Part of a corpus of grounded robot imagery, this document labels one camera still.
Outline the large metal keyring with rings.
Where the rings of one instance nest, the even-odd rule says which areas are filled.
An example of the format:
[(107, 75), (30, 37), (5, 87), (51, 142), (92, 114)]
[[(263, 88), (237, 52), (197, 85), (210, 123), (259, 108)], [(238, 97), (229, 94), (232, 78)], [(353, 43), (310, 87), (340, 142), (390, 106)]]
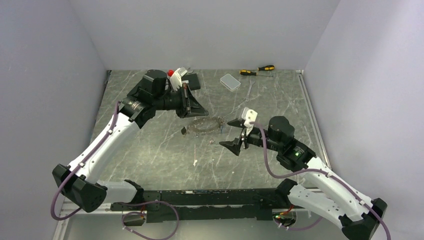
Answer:
[(182, 135), (187, 134), (209, 134), (216, 132), (225, 125), (222, 117), (202, 117), (192, 120), (187, 126), (184, 126), (180, 132)]

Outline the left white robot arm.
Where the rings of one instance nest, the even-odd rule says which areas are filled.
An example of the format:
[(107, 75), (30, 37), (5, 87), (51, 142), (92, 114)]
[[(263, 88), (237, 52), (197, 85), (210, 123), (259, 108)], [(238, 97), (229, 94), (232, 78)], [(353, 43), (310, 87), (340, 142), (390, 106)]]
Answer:
[(58, 164), (52, 171), (58, 194), (78, 210), (91, 213), (105, 203), (124, 202), (131, 210), (144, 203), (143, 188), (131, 180), (101, 181), (100, 176), (116, 150), (138, 132), (158, 111), (174, 111), (181, 118), (207, 116), (196, 100), (199, 78), (179, 68), (173, 73), (148, 70), (124, 99), (116, 103), (113, 115), (95, 140), (69, 164)]

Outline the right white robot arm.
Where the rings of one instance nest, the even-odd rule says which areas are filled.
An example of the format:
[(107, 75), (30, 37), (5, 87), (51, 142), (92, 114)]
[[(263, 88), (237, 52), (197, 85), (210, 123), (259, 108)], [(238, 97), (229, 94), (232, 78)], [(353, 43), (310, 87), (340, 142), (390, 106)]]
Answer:
[(280, 207), (294, 205), (309, 210), (333, 223), (349, 240), (370, 240), (379, 226), (388, 240), (392, 238), (383, 220), (387, 203), (354, 189), (329, 169), (312, 149), (295, 138), (295, 128), (286, 117), (272, 117), (267, 129), (251, 116), (231, 120), (228, 125), (240, 128), (241, 133), (220, 145), (236, 156), (250, 145), (263, 149), (266, 170), (282, 180), (275, 190)]

